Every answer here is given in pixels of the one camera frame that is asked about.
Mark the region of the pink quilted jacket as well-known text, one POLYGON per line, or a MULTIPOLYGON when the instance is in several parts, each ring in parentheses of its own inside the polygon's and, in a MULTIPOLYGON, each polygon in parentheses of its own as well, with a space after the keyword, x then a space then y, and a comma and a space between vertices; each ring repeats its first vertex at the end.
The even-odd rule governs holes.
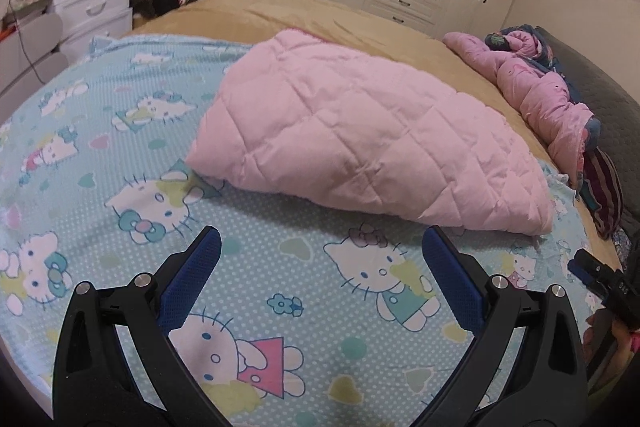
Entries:
POLYGON ((546 177, 495 109, 427 72, 295 29, 228 69, 186 162, 242 190, 422 225, 552 228, 546 177))

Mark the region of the striped dark pillow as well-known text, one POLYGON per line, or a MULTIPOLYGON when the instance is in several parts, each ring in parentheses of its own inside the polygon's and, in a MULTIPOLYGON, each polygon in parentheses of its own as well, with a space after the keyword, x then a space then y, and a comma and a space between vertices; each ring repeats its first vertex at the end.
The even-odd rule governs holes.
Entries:
POLYGON ((624 195, 620 177, 607 153, 599 147, 584 154, 580 197, 593 219, 601 239, 610 239, 620 227, 624 195))

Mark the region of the dark grey headboard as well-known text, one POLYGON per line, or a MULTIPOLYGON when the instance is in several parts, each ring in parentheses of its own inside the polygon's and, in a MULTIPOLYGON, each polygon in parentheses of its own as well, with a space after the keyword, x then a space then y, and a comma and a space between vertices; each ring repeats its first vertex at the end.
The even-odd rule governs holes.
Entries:
POLYGON ((541 26, 562 71, 601 121, 599 145, 617 168, 626 191, 639 192, 639 104, 603 69, 541 26))

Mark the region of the blue Hello Kitty sheet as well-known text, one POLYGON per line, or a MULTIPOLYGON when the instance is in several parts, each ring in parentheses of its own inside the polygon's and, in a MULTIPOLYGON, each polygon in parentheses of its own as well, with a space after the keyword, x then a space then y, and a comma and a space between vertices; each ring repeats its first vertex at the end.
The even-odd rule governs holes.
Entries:
POLYGON ((2 124, 1 340, 40 414, 56 425, 55 353, 75 287, 153 273, 210 225, 220 259, 169 338, 225 426, 417 426, 473 340, 423 258, 437 227, 489 275, 565 289, 586 367, 578 426, 613 424, 615 340, 600 298, 567 269, 579 249, 605 262, 567 174, 542 163, 563 212, 541 236, 336 210, 201 176, 177 134, 244 54, 204 39, 101 39, 2 124))

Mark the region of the pink puffy coat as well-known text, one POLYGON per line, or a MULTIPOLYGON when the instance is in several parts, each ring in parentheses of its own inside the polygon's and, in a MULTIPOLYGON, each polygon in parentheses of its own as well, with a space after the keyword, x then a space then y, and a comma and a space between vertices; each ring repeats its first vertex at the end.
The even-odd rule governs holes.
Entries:
POLYGON ((594 147, 600 121, 570 89, 551 46, 528 25, 503 28, 483 39, 450 31, 442 42, 493 83, 544 142, 570 183, 582 183, 584 154, 594 147))

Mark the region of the grey low cabinet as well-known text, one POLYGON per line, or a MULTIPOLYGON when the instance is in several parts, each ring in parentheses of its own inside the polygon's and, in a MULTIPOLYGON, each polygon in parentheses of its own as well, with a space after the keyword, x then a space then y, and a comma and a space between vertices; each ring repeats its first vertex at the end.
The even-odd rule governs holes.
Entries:
POLYGON ((63 22, 44 13, 18 26, 1 41, 1 122, 68 66, 58 49, 63 22))

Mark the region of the tan bed blanket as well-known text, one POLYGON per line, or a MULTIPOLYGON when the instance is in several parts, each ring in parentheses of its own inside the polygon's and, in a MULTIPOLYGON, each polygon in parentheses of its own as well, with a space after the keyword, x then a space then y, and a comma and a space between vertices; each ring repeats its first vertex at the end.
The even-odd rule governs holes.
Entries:
MULTIPOLYGON (((152 20, 139 29, 139 35, 166 40, 182 37, 190 42, 203 38, 210 44, 222 43, 232 48, 244 46, 247 54, 252 46, 287 29, 303 31, 339 46, 427 72, 454 90, 477 98, 506 118, 528 145, 541 169, 544 161, 555 165, 544 142, 503 98, 499 89, 466 65, 445 43, 344 5, 323 0, 201 0, 152 20)), ((204 114, 177 134, 176 142, 186 151, 186 156, 204 114)), ((563 212, 563 206, 553 202, 552 196, 551 202, 550 232, 563 212)))

